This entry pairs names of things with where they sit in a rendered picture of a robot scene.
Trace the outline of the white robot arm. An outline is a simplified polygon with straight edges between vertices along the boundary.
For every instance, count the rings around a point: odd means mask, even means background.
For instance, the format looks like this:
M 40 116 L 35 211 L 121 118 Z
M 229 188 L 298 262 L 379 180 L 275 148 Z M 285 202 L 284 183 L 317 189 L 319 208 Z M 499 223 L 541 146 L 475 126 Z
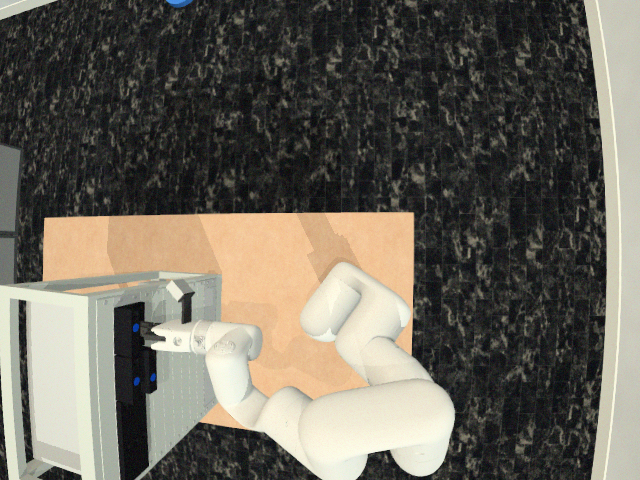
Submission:
M 407 473 L 427 476 L 445 459 L 455 410 L 447 392 L 394 343 L 410 316 L 393 290 L 348 262 L 336 264 L 302 309 L 300 325 L 317 341 L 335 341 L 370 386 L 314 400 L 294 386 L 269 398 L 252 384 L 248 361 L 263 344 L 256 325 L 202 320 L 192 345 L 206 355 L 220 405 L 322 480 L 356 480 L 368 454 L 385 450 Z

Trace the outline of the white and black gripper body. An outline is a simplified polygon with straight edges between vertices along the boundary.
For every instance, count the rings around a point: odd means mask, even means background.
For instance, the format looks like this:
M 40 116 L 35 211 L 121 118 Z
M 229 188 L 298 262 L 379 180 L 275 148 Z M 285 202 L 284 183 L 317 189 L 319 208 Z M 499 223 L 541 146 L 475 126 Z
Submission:
M 194 342 L 193 337 L 196 327 L 202 320 L 182 324 L 181 319 L 176 319 L 153 327 L 151 331 L 154 331 L 159 336 L 165 336 L 166 341 L 156 342 L 151 345 L 151 348 L 161 351 L 194 352 L 197 354 L 192 343 Z

